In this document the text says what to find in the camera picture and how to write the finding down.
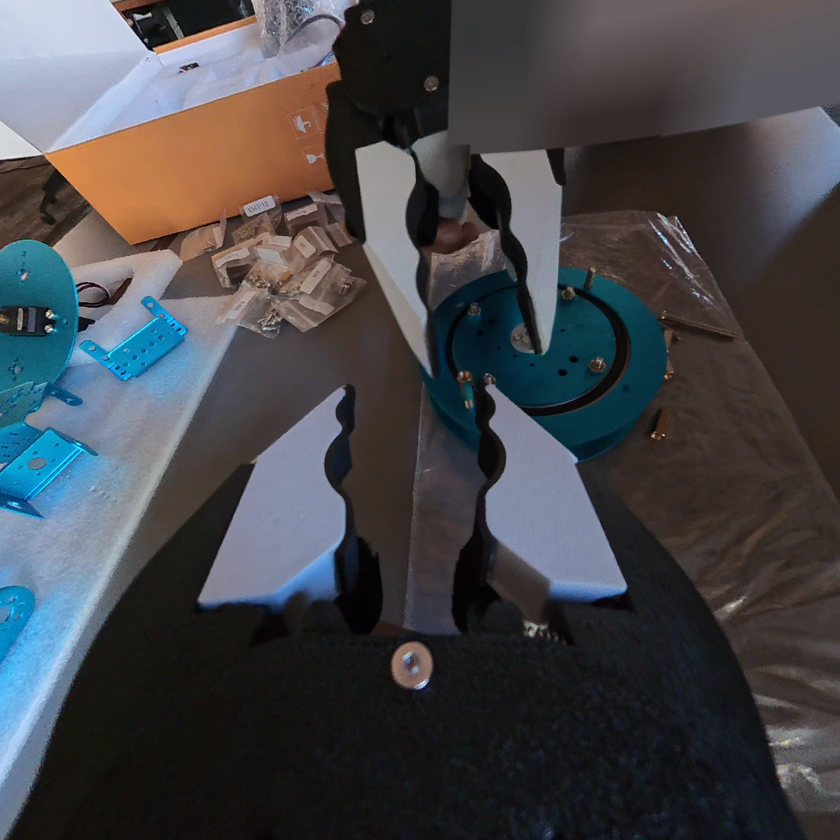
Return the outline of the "blue metal box bracket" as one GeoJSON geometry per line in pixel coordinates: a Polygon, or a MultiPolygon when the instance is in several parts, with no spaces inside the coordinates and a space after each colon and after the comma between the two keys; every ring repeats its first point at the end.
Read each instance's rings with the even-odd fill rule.
{"type": "Polygon", "coordinates": [[[98,453],[51,427],[21,422],[2,428],[1,509],[42,519],[31,501],[81,455],[98,453]]]}

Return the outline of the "blue metal U bracket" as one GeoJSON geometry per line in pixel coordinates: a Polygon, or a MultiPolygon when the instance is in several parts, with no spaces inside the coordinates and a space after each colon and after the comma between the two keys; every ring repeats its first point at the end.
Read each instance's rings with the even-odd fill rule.
{"type": "Polygon", "coordinates": [[[126,382],[141,376],[180,344],[187,327],[177,321],[152,296],[141,300],[151,320],[114,349],[108,350],[90,340],[80,342],[79,349],[126,382]]]}

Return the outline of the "blue turntable bearing assembly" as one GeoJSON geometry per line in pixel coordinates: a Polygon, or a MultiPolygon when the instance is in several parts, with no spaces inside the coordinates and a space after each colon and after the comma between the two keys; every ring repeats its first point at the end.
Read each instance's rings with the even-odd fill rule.
{"type": "Polygon", "coordinates": [[[537,413],[567,413],[615,384],[631,359],[631,340],[614,291],[595,275],[562,269],[549,348],[534,353],[516,285],[502,273],[471,283],[448,329],[447,359],[475,378],[490,374],[514,403],[537,413]]]}

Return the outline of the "person's right hand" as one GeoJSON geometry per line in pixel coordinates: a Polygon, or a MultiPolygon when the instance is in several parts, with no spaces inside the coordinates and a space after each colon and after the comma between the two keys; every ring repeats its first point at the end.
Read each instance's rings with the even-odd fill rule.
{"type": "Polygon", "coordinates": [[[476,241],[483,233],[479,224],[461,223],[453,218],[440,218],[431,252],[437,255],[449,255],[476,241]]]}

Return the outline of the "orange cardboard box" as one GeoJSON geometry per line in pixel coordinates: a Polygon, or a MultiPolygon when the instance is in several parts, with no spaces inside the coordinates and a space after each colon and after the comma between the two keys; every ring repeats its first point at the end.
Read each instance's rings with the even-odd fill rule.
{"type": "Polygon", "coordinates": [[[330,190],[317,16],[266,58],[240,22],[147,49],[110,2],[2,2],[1,118],[137,244],[274,196],[330,190]]]}

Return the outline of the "teal round metal disc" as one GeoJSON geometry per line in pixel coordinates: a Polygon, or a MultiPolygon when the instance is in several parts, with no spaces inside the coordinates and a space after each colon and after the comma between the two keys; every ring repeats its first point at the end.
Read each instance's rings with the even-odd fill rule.
{"type": "Polygon", "coordinates": [[[80,306],[76,282],[55,250],[32,239],[1,252],[1,307],[48,307],[56,314],[54,332],[44,338],[1,334],[2,428],[22,422],[44,400],[75,349],[80,306]]]}

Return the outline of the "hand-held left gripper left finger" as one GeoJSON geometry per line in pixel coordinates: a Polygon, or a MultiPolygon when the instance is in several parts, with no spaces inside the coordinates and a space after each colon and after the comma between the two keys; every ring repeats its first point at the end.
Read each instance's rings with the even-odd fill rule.
{"type": "Polygon", "coordinates": [[[326,602],[354,634],[378,624],[380,564],[343,489],[355,397],[352,385],[342,385],[255,460],[200,608],[265,607],[295,632],[313,604],[326,602]]]}

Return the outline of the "grey desk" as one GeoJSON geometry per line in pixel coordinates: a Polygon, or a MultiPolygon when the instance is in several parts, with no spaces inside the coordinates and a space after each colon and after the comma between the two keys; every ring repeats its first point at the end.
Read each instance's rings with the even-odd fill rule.
{"type": "MultiPolygon", "coordinates": [[[[563,198],[563,219],[624,211],[678,218],[837,502],[838,137],[830,116],[812,108],[571,150],[563,198]]],[[[343,260],[368,285],[322,326],[283,328],[276,339],[234,328],[144,518],[166,537],[147,563],[237,467],[351,383],[357,425],[347,487],[357,528],[380,557],[383,618],[453,631],[445,591],[481,474],[435,418],[361,247],[343,260]]],[[[189,262],[164,301],[221,298],[211,275],[208,259],[189,262]]]]}

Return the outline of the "clear plastic bag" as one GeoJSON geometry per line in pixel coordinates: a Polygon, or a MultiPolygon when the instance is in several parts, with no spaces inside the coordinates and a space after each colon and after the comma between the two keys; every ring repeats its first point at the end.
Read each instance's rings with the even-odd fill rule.
{"type": "Polygon", "coordinates": [[[675,377],[633,431],[581,465],[679,562],[728,636],[810,838],[838,838],[839,510],[826,478],[677,217],[567,216],[560,264],[592,266],[679,331],[675,377]],[[667,438],[649,437],[669,408],[667,438]]]}

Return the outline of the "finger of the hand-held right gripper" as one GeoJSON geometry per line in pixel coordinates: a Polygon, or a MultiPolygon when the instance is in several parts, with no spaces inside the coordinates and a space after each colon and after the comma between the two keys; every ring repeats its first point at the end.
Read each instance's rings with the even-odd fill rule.
{"type": "Polygon", "coordinates": [[[427,301],[429,265],[420,227],[429,194],[417,158],[392,144],[355,152],[364,220],[364,253],[409,348],[427,375],[439,375],[427,301]]]}
{"type": "Polygon", "coordinates": [[[498,231],[531,350],[550,347],[557,308],[562,185],[546,150],[476,154],[469,203],[498,231]]]}

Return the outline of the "white foam tray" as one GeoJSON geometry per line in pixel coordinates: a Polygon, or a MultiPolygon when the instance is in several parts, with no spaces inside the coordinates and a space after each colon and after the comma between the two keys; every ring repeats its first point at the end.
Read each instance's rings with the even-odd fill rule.
{"type": "Polygon", "coordinates": [[[42,519],[2,511],[2,587],[22,585],[35,609],[1,667],[2,836],[37,774],[91,640],[166,540],[144,521],[163,476],[233,338],[222,297],[164,301],[188,329],[151,372],[121,382],[100,365],[68,370],[83,404],[49,401],[33,424],[97,453],[80,456],[34,500],[42,519]]]}

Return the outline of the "blue perforated metal plate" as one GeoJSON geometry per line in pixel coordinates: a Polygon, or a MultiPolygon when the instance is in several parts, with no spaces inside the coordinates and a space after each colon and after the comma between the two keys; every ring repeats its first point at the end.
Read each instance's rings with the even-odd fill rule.
{"type": "Polygon", "coordinates": [[[9,655],[35,609],[35,594],[26,586],[1,588],[1,662],[9,655]]]}

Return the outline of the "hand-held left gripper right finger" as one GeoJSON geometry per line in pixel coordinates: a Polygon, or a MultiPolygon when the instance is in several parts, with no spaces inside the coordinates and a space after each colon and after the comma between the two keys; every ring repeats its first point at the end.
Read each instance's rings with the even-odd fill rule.
{"type": "Polygon", "coordinates": [[[506,602],[525,634],[569,634],[565,604],[627,593],[577,458],[494,382],[477,386],[475,402],[484,483],[456,564],[455,625],[466,634],[506,602]]]}

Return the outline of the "bubble wrapped black part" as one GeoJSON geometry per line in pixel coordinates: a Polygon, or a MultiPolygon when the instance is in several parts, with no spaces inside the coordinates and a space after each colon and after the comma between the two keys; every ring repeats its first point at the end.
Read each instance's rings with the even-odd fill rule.
{"type": "Polygon", "coordinates": [[[317,15],[343,22],[344,10],[355,1],[250,1],[260,35],[265,40],[287,40],[300,25],[317,15]]]}

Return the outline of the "pile of small hardware bags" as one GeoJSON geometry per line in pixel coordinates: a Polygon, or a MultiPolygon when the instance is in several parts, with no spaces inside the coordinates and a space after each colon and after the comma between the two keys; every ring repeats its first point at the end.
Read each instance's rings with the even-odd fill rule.
{"type": "Polygon", "coordinates": [[[304,333],[355,299],[365,281],[338,261],[353,238],[335,193],[310,192],[308,200],[284,210],[274,195],[239,208],[239,224],[225,247],[228,220],[188,233],[182,262],[210,256],[211,267],[230,295],[222,300],[217,323],[239,326],[267,338],[288,323],[304,333]]]}

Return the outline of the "black servo motor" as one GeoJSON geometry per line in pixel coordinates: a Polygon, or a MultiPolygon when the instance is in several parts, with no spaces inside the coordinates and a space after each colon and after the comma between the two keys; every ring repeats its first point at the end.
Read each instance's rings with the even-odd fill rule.
{"type": "Polygon", "coordinates": [[[1,334],[13,338],[44,338],[56,328],[56,314],[48,307],[1,307],[1,334]]]}

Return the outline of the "white foam block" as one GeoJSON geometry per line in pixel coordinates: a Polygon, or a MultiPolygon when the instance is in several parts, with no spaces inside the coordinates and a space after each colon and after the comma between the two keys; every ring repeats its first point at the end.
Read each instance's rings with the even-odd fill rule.
{"type": "Polygon", "coordinates": [[[127,282],[117,301],[121,307],[124,301],[140,303],[146,297],[160,300],[181,266],[178,256],[165,249],[78,266],[70,272],[77,284],[93,282],[111,292],[127,282]]]}

